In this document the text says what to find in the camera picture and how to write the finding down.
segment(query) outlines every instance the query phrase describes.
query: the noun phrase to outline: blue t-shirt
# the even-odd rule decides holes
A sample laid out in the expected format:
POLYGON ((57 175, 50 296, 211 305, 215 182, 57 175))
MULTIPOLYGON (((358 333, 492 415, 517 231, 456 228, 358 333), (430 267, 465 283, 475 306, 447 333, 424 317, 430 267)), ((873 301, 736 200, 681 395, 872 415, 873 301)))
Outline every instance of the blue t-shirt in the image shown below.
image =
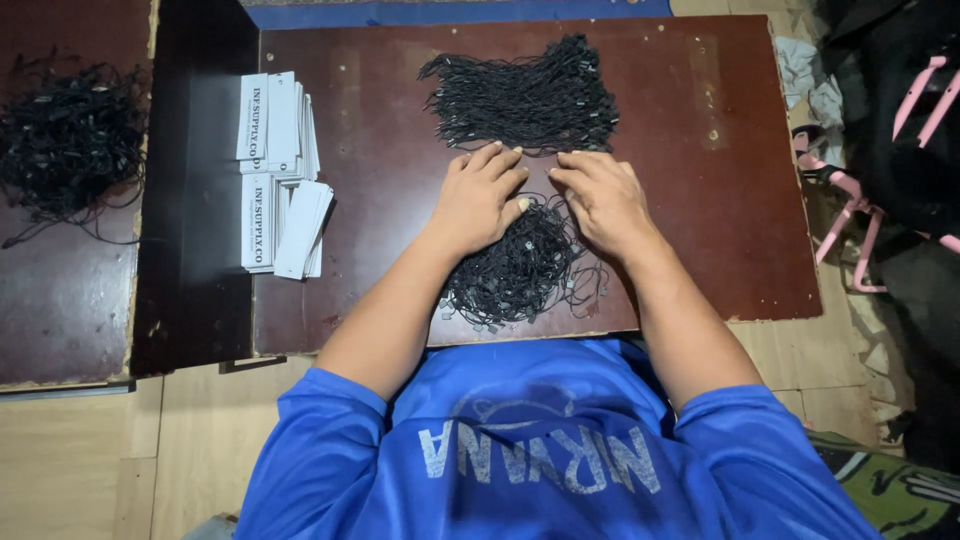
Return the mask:
POLYGON ((428 355, 397 398, 311 368, 235 538, 878 538, 765 386, 673 413, 613 339, 428 355))

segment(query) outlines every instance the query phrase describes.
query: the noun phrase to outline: stack of hang tags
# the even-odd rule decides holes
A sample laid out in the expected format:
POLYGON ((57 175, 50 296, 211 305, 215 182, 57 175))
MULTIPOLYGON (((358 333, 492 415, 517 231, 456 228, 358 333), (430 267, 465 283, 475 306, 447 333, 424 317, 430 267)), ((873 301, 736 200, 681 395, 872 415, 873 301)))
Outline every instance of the stack of hang tags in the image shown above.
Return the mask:
POLYGON ((245 75, 236 158, 243 175, 242 264, 295 280, 321 271, 321 226, 333 200, 317 182, 310 95, 293 71, 245 75))

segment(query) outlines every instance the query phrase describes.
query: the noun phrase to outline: white cloth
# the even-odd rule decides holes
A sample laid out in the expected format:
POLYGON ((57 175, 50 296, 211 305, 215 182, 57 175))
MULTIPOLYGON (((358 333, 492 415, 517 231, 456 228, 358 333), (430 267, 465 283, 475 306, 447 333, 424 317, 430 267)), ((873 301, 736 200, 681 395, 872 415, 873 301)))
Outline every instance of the white cloth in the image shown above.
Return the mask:
POLYGON ((813 45, 790 37, 777 37, 776 43, 787 108, 793 109, 807 96, 810 115, 827 131, 827 144, 819 152, 820 159, 842 167, 843 96, 836 79, 831 75, 825 82, 815 86, 811 63, 818 52, 813 45))

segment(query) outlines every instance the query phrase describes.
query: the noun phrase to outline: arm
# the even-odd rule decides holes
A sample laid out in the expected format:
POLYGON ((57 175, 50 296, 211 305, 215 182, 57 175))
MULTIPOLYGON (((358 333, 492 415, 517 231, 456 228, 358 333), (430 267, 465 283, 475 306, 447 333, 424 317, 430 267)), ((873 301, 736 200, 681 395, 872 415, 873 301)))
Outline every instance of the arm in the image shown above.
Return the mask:
POLYGON ((320 350, 314 367, 390 400, 417 367, 434 304, 464 256, 503 236, 530 205, 507 197, 529 175, 514 170, 519 149, 495 142, 454 160, 423 232, 373 286, 320 350))
POLYGON ((629 163, 609 154, 560 154, 550 176, 584 235, 618 258, 636 289, 643 337, 657 377, 677 410, 710 390, 763 384, 673 249, 650 220, 646 198, 629 163))

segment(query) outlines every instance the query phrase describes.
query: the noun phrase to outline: person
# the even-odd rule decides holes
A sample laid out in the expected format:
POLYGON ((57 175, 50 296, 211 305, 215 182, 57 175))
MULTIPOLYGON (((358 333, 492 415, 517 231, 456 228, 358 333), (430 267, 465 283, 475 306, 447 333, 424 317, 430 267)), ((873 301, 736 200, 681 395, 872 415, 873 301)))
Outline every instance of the person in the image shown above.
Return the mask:
POLYGON ((878 537, 609 154, 561 153, 549 175, 630 276, 649 355, 544 339, 420 365, 448 274, 529 206, 510 198, 520 150, 449 165, 423 231, 279 398, 235 538, 878 537))

